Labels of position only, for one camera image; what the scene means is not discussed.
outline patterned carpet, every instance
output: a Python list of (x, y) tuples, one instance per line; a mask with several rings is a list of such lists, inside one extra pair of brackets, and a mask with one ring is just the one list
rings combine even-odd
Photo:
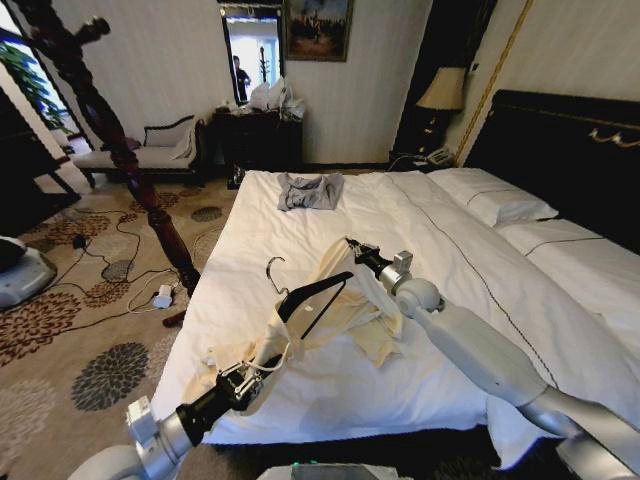
[[(223, 180), (204, 189), (160, 184), (158, 190), (191, 252), (198, 239), (192, 256), (201, 269), (235, 192)], [(72, 246), (77, 234), (89, 241), (86, 253)], [(152, 396), (177, 334), (161, 320), (184, 309), (187, 297), (178, 287), (178, 306), (127, 313), (129, 299), (154, 275), (145, 272), (170, 264), (123, 184), (83, 195), (21, 238), (64, 277), (0, 316), (0, 475), (66, 478), (92, 453), (129, 441), (125, 409), (142, 395)], [(175, 281), (170, 272), (152, 280), (133, 306)]]
[[(158, 190), (201, 270), (235, 192), (222, 179), (206, 188), (160, 184)], [(57, 266), (59, 283), (0, 317), (0, 478), (67, 478), (97, 451), (130, 442), (126, 407), (152, 396), (177, 335), (161, 320), (187, 304), (178, 287), (170, 310), (127, 312), (154, 275), (149, 270), (170, 266), (142, 212), (124, 185), (106, 183), (22, 236)], [(89, 239), (86, 253), (72, 246), (77, 234)], [(153, 279), (134, 306), (148, 308), (140, 304), (161, 283), (175, 281), (172, 273)], [(249, 480), (273, 465), (311, 460), (392, 465), (416, 479), (566, 475), (548, 448), (508, 476), (493, 470), (495, 452), (478, 428), (298, 446), (203, 446), (189, 455), (178, 478)]]

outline green plant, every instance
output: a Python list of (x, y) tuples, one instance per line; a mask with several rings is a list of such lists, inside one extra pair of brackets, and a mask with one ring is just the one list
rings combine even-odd
[(36, 63), (33, 58), (11, 45), (0, 43), (0, 62), (36, 112), (42, 112), (42, 119), (49, 130), (59, 128), (66, 134), (73, 133), (62, 123), (63, 111), (47, 98), (49, 92), (44, 88), (46, 80), (31, 69), (30, 65)]

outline dark wooden dresser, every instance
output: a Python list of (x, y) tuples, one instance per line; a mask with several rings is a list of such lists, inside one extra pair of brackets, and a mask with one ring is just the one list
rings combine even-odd
[(239, 187), (245, 170), (286, 172), (302, 164), (302, 122), (281, 120), (278, 111), (216, 112), (207, 130), (208, 144), (222, 147), (230, 189)]

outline picture frame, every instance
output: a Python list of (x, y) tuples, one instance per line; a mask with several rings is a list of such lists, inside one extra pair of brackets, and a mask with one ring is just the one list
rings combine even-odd
[(346, 62), (354, 0), (285, 0), (285, 58)]

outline mirror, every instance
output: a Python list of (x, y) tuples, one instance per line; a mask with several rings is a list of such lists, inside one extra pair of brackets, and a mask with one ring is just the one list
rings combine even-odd
[(284, 76), (282, 8), (260, 4), (221, 4), (220, 15), (229, 56), (229, 72), (238, 105), (247, 103), (251, 92)]

